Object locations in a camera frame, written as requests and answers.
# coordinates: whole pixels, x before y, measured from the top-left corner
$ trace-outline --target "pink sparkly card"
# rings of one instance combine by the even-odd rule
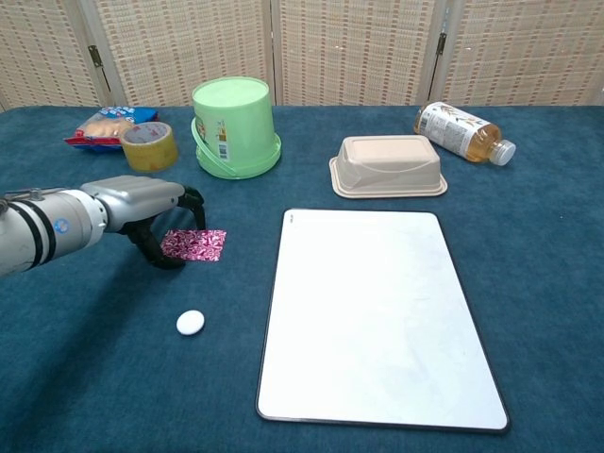
[[[167,257],[218,261],[226,236],[221,229],[170,229],[161,241],[161,250]]]

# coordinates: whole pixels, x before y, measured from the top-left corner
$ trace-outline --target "blue logo on robot arm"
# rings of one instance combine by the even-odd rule
[[[53,225],[58,234],[65,234],[69,231],[69,221],[67,219],[57,219]]]

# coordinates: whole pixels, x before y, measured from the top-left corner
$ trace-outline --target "whiteboard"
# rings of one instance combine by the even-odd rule
[[[434,214],[285,212],[257,410],[284,421],[507,428]]]

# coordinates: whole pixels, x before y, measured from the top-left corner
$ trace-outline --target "woven panel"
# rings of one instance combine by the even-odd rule
[[[266,2],[99,0],[97,8],[130,105],[190,105],[193,88],[220,76],[268,81]]]
[[[434,3],[279,2],[283,103],[415,103]]]
[[[0,92],[8,106],[98,106],[64,0],[0,2]]]
[[[443,98],[457,105],[576,105],[604,73],[602,0],[466,0]]]

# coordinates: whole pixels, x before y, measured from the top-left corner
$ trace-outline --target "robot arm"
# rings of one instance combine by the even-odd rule
[[[125,234],[153,265],[174,269],[151,234],[161,213],[190,210],[205,229],[203,197],[190,187],[145,176],[117,176],[79,190],[52,189],[0,197],[0,277],[23,272],[100,241],[104,232]]]

